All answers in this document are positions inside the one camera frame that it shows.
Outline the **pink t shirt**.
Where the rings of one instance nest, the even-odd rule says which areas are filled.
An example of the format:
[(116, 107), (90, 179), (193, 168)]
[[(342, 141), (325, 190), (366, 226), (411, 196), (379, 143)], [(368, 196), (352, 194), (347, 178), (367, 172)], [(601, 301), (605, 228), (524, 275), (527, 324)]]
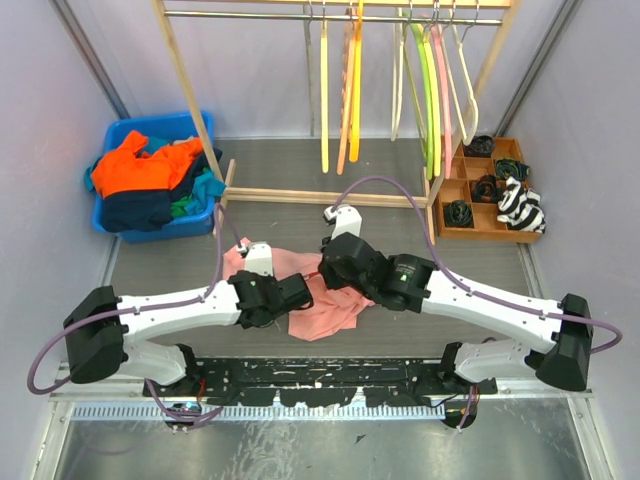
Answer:
[(288, 334), (312, 342), (343, 329), (354, 329), (358, 315), (373, 302), (350, 287), (328, 289), (318, 271), (319, 253), (298, 253), (272, 248), (275, 277), (278, 280), (300, 273), (313, 296), (314, 305), (288, 314)]

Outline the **cream hanger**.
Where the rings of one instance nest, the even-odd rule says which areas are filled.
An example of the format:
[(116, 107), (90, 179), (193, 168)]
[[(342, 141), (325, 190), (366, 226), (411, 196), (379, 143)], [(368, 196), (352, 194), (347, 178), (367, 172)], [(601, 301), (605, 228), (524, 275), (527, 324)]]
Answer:
[(456, 45), (457, 55), (461, 66), (461, 71), (463, 75), (464, 87), (467, 94), (467, 110), (468, 112), (465, 115), (459, 114), (459, 126), (462, 134), (462, 142), (465, 146), (468, 146), (472, 143), (478, 128), (479, 122), (479, 108), (477, 99), (475, 96), (474, 87), (471, 81), (471, 77), (469, 74), (466, 58), (464, 55), (464, 45), (463, 41), (468, 30), (468, 27), (465, 28), (465, 31), (462, 35), (459, 35), (456, 25), (453, 23), (456, 11), (456, 2), (453, 2), (453, 7), (450, 10), (450, 28), (452, 30), (453, 39)]

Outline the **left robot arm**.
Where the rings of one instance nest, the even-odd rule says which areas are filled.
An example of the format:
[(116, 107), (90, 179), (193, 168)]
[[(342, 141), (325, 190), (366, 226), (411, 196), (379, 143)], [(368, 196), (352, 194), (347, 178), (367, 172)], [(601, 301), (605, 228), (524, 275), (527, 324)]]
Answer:
[(161, 346), (155, 338), (205, 326), (262, 328), (312, 305), (311, 291), (299, 273), (278, 280), (240, 270), (217, 282), (211, 292), (201, 288), (150, 297), (117, 299), (112, 287), (97, 288), (64, 322), (69, 328), (91, 315), (106, 315), (65, 339), (70, 381), (90, 384), (121, 374), (188, 396), (200, 384), (192, 349)]

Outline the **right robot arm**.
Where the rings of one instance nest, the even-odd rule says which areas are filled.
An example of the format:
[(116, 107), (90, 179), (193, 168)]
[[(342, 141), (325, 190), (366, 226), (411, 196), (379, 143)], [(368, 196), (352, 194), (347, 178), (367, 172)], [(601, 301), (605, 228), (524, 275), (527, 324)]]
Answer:
[(499, 341), (446, 345), (438, 379), (447, 392), (528, 375), (557, 389), (586, 390), (593, 328), (583, 297), (556, 302), (448, 278), (431, 260), (385, 256), (352, 233), (325, 238), (321, 253), (319, 272), (332, 290), (350, 287), (390, 311), (451, 317), (501, 334)]

